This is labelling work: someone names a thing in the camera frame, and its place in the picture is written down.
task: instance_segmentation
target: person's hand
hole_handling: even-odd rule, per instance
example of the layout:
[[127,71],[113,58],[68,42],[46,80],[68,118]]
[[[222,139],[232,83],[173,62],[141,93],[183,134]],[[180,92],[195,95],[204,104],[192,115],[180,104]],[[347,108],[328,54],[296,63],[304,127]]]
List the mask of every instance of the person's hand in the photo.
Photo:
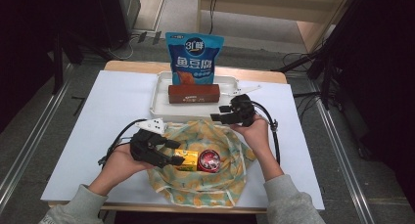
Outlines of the person's hand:
[[254,115],[254,123],[250,127],[239,124],[232,124],[230,127],[244,136],[248,146],[255,154],[256,152],[269,150],[268,123],[260,115]]
[[268,123],[264,118],[256,114],[254,123],[250,127],[238,124],[232,124],[230,127],[244,136],[245,141],[259,161],[265,181],[284,174],[269,148]]
[[88,189],[95,194],[106,196],[113,187],[134,173],[153,167],[147,162],[134,160],[129,144],[119,146],[113,151],[103,170]]

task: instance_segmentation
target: blue snack bag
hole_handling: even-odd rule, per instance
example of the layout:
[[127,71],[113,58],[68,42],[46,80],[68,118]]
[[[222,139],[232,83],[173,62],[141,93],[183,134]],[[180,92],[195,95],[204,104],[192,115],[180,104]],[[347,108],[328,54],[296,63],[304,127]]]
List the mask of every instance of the blue snack bag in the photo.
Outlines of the blue snack bag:
[[212,84],[214,62],[223,46],[223,37],[199,33],[165,34],[173,85]]

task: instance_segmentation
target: red lid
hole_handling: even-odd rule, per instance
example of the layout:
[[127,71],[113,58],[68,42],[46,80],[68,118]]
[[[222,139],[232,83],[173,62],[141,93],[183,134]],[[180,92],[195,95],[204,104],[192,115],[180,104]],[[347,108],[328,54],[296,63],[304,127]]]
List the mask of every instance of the red lid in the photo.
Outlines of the red lid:
[[214,150],[204,150],[199,155],[198,168],[204,172],[215,173],[220,167],[220,156]]

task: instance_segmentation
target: black device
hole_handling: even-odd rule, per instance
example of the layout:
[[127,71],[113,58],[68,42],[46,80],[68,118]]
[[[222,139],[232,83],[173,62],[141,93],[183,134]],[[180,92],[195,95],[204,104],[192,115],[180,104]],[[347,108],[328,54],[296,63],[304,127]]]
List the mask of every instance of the black device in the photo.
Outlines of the black device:
[[138,161],[145,161],[160,168],[168,164],[181,165],[184,157],[173,156],[168,157],[157,150],[157,145],[164,144],[165,147],[177,149],[180,143],[168,140],[160,134],[153,133],[144,129],[140,129],[130,141],[130,152],[132,157]]
[[[124,145],[119,143],[121,136],[129,127],[140,121],[146,121],[146,119],[137,119],[132,121],[118,134],[113,144],[108,148],[107,154],[98,161],[99,165],[103,165],[103,167],[105,166],[115,148]],[[168,140],[160,134],[150,132],[145,129],[139,129],[138,132],[132,136],[129,144],[131,155],[135,160],[145,161],[159,168],[164,168],[168,164],[181,165],[184,161],[184,157],[169,157],[159,152],[157,149],[157,145],[165,145],[168,148],[177,149],[180,146],[180,143]]]
[[254,107],[262,110],[268,118],[269,127],[274,138],[275,156],[278,163],[280,163],[280,148],[277,137],[278,122],[272,119],[264,106],[252,101],[248,95],[243,94],[234,97],[230,102],[230,106],[220,106],[219,110],[221,113],[212,113],[210,118],[213,121],[220,121],[222,124],[242,123],[242,126],[249,127],[254,123]]
[[213,113],[210,115],[211,120],[223,124],[242,123],[246,127],[254,123],[254,105],[246,94],[236,96],[231,100],[230,106],[220,106],[219,110],[226,114]]

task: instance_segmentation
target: white plastic tray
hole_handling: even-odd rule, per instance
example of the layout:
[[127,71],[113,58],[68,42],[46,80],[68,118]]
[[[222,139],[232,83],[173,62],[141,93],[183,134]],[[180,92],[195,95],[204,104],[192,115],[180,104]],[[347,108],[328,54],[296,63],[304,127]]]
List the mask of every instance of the white plastic tray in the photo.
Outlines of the white plastic tray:
[[158,82],[153,93],[150,112],[154,118],[161,117],[164,122],[187,122],[189,120],[210,119],[211,113],[220,113],[219,106],[228,106],[233,97],[223,93],[232,93],[238,89],[238,80],[233,76],[216,75],[214,84],[220,88],[218,103],[170,104],[168,85],[172,84],[170,71],[158,74]]

